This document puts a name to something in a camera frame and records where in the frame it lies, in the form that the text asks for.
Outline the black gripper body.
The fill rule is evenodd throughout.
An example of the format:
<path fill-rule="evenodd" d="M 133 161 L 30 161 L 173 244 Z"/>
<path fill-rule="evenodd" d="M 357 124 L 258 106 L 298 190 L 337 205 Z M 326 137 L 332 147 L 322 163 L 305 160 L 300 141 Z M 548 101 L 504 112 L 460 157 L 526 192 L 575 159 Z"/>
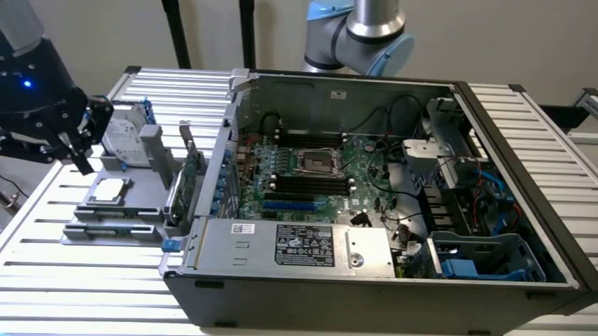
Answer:
<path fill-rule="evenodd" d="M 53 135 L 79 130 L 89 98 L 75 85 L 51 40 L 2 60 L 2 155 L 55 160 Z"/>

